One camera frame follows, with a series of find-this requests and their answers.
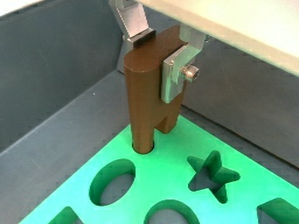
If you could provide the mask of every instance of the silver mounting plate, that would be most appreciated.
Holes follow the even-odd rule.
[[[182,24],[180,39],[188,42],[188,45],[183,46],[163,62],[162,100],[166,103],[170,103],[183,91],[182,69],[195,61],[204,45],[206,34]]]

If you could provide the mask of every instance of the metal screw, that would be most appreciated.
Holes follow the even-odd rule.
[[[194,82],[196,78],[199,77],[200,69],[196,66],[192,66],[191,64],[186,65],[182,68],[182,77],[188,81]]]

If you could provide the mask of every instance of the shape hole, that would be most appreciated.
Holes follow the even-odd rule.
[[[222,165],[220,153],[212,151],[207,159],[188,157],[187,161],[195,170],[188,184],[190,190],[196,192],[210,189],[219,203],[228,202],[226,184],[240,179],[239,173]]]
[[[144,218],[144,224],[200,224],[187,205],[174,199],[156,203]]]
[[[148,224],[188,224],[183,216],[171,209],[158,211],[151,217]]]
[[[296,224],[299,223],[299,208],[284,199],[276,198],[256,208],[259,224]]]
[[[108,206],[127,194],[136,177],[136,168],[127,159],[110,163],[97,173],[89,186],[89,199],[96,206]]]
[[[83,224],[83,221],[73,212],[72,208],[67,206],[51,220],[49,224]]]

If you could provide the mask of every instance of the star-shaped hole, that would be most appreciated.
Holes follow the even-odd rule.
[[[214,151],[206,160],[198,157],[188,157],[188,163],[195,170],[194,178],[190,182],[190,189],[196,192],[210,189],[218,201],[228,202],[226,184],[239,180],[236,171],[222,166],[220,153]]]

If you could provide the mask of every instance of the white shelf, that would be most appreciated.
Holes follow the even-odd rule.
[[[136,0],[299,76],[299,0]]]
[[[0,17],[41,1],[43,0],[0,0]]]

